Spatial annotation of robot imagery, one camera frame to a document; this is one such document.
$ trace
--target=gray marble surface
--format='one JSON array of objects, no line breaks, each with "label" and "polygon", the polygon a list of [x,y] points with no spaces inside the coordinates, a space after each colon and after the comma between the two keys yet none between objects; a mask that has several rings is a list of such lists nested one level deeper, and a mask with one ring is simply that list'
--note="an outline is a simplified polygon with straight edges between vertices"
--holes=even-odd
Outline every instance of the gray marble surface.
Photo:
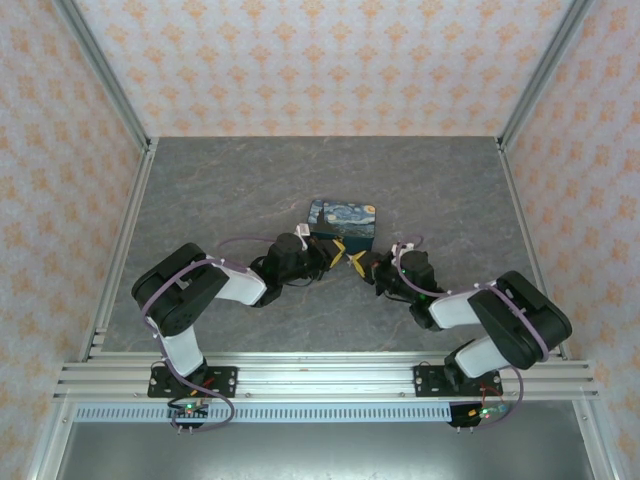
[{"label": "gray marble surface", "polygon": [[[248,264],[307,217],[315,198],[373,204],[374,249],[424,235],[444,288],[510,269],[533,278],[490,137],[163,138],[144,194],[104,349],[155,351],[130,296],[135,280],[186,242]],[[346,262],[262,309],[214,301],[196,322],[203,351],[452,350],[475,328],[421,330],[408,306],[376,297]]]}]

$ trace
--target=red wire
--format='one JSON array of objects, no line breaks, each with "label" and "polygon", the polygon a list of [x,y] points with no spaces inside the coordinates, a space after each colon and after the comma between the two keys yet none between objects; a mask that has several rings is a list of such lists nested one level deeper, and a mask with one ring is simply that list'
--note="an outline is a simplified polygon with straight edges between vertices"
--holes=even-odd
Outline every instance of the red wire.
[{"label": "red wire", "polygon": [[489,387],[489,386],[487,386],[487,385],[484,385],[484,384],[483,384],[483,385],[481,385],[481,387],[483,387],[483,388],[484,388],[483,398],[484,398],[484,395],[486,395],[487,390],[490,390],[490,391],[492,391],[493,393],[495,393],[498,397],[500,397],[500,400],[502,401],[502,403],[504,403],[504,398],[502,398],[502,395],[500,394],[500,392],[499,392],[498,390],[496,390],[496,389],[495,389],[495,388],[493,388],[493,387]]},{"label": "red wire", "polygon": [[[206,382],[204,382],[204,383],[202,384],[202,386],[203,386],[204,388],[209,388],[209,385],[211,385],[211,384],[213,383],[213,381],[214,381],[214,380],[215,380],[215,377],[211,377],[209,380],[207,380]],[[209,394],[208,394],[208,393],[205,393],[204,398],[207,398],[208,396],[209,396]]]},{"label": "red wire", "polygon": [[480,388],[482,388],[482,408],[484,408],[484,400],[487,398],[487,387],[484,386],[484,383],[481,383]]}]

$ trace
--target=wall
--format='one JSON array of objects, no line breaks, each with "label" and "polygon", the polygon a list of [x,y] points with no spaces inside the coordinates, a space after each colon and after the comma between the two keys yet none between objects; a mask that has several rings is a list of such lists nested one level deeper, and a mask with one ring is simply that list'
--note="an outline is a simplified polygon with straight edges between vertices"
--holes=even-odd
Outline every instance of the wall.
[{"label": "wall", "polygon": [[152,136],[497,135],[571,1],[80,3]]},{"label": "wall", "polygon": [[509,159],[572,353],[596,359],[640,472],[640,11],[596,0]]},{"label": "wall", "polygon": [[0,477],[21,480],[139,151],[50,0],[3,2],[0,25]]}]

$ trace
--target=starry night box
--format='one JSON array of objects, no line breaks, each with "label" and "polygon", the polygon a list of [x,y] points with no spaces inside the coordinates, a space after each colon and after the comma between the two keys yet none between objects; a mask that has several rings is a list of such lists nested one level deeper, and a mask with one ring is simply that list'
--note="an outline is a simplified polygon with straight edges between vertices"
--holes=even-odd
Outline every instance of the starry night box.
[{"label": "starry night box", "polygon": [[307,223],[311,235],[339,239],[353,255],[373,247],[376,209],[373,205],[314,200]]}]

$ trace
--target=black mounting plate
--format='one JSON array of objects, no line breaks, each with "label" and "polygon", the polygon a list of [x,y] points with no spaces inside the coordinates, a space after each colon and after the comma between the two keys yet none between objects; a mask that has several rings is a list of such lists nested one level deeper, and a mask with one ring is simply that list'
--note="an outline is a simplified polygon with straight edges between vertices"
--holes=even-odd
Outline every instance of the black mounting plate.
[{"label": "black mounting plate", "polygon": [[[416,397],[482,397],[481,384],[495,388],[500,394],[503,393],[502,381],[497,371],[485,373],[483,376],[475,378],[473,382],[460,385],[456,392],[444,376],[443,365],[417,365],[413,367],[413,386]],[[491,390],[487,390],[486,396],[496,397],[497,395]]]},{"label": "black mounting plate", "polygon": [[[213,382],[209,389],[221,393],[227,398],[236,396],[238,385],[237,367],[207,367],[205,379],[213,377]],[[149,379],[149,398],[180,398],[191,393],[191,389],[180,383],[169,371],[166,365],[156,365],[151,368],[151,378]],[[202,392],[196,392],[194,398],[204,397]]]}]

